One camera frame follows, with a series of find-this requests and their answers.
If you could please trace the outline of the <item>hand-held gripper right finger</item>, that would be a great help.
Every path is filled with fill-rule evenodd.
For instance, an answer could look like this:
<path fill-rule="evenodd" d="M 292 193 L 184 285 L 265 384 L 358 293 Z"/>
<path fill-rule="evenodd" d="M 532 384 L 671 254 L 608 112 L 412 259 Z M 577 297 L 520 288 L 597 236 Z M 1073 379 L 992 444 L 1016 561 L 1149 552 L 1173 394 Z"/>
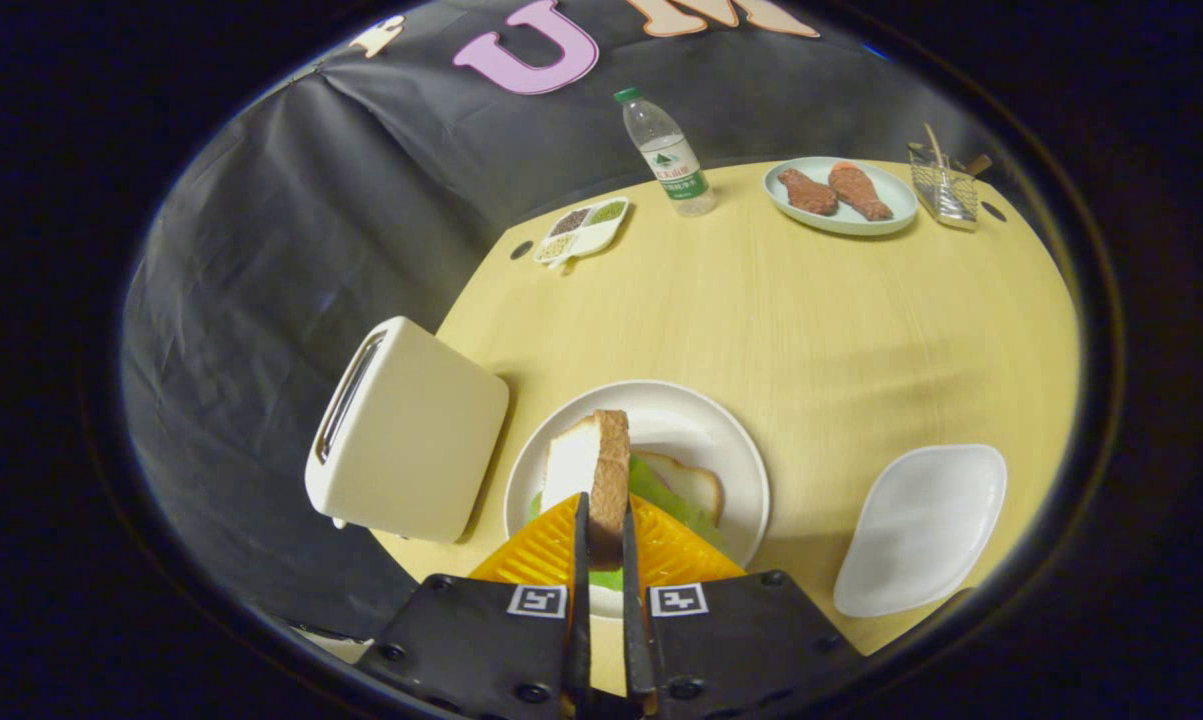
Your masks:
<path fill-rule="evenodd" d="M 816 718 L 866 664 L 786 571 L 746 573 L 639 496 L 623 552 L 627 691 L 648 719 Z"/>

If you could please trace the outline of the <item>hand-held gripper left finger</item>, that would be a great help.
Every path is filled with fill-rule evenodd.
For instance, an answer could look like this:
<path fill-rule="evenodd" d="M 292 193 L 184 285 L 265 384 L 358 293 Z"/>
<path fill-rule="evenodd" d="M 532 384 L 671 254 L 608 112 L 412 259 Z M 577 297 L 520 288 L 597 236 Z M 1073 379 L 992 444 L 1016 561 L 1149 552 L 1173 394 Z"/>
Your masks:
<path fill-rule="evenodd" d="M 423 579 L 358 670 L 438 718 L 573 718 L 591 701 L 588 512 L 570 496 L 468 577 Z"/>

